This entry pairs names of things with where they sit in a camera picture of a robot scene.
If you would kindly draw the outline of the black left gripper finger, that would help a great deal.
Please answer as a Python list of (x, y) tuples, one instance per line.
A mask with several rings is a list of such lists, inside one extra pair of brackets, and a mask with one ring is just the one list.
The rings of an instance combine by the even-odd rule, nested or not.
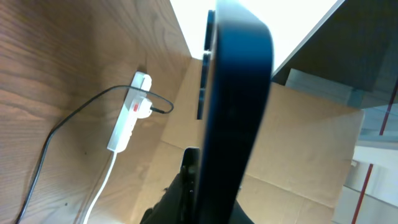
[(179, 173), (160, 201), (145, 211), (140, 224), (190, 223), (199, 156), (200, 149), (197, 147), (184, 150)]

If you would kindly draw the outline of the blue Galaxy smartphone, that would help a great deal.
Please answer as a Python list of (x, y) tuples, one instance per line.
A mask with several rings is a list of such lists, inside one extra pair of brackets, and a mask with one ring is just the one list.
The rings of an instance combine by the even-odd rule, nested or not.
[(239, 1), (217, 1), (193, 223), (229, 223), (265, 111), (271, 33)]

